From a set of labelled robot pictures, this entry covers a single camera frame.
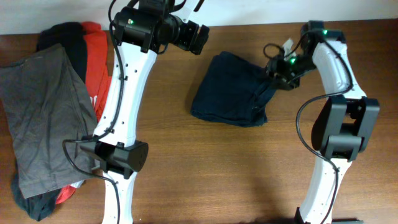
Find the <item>navy blue shorts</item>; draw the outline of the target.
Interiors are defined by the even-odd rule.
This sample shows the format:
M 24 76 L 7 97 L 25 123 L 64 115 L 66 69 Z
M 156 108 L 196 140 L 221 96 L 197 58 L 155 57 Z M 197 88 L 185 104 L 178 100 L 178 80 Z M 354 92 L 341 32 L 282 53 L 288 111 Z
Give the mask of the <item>navy blue shorts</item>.
M 244 128 L 267 123 L 266 104 L 276 90 L 264 69 L 230 52 L 215 55 L 190 113 L 205 121 Z

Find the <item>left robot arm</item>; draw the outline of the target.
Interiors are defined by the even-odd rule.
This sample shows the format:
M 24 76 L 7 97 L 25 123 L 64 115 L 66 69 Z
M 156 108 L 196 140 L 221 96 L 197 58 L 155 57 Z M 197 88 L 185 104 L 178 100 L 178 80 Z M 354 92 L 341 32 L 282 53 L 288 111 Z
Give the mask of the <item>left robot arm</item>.
M 132 223 L 134 181 L 146 161 L 149 145 L 136 139 L 136 124 L 147 78 L 168 45 L 201 51 L 209 28 L 189 20 L 202 1 L 130 1 L 116 13 L 109 33 L 114 68 L 103 114 L 80 148 L 99 162 L 105 181 L 103 223 Z

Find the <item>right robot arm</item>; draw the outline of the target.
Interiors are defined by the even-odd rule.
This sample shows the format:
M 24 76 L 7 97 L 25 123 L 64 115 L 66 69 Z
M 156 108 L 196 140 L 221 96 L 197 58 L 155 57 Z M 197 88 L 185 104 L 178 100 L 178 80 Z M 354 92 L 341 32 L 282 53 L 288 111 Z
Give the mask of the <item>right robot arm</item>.
M 355 79 L 347 54 L 345 35 L 327 29 L 323 21 L 308 21 L 300 31 L 300 40 L 286 41 L 279 53 L 270 57 L 266 76 L 276 90 L 293 90 L 300 79 L 318 70 L 325 91 L 304 103 L 297 112 L 298 137 L 300 117 L 310 103 L 326 99 L 304 146 L 316 156 L 307 195 L 296 209 L 294 223 L 332 223 L 332 210 L 343 177 L 368 145 L 380 104 L 368 98 Z

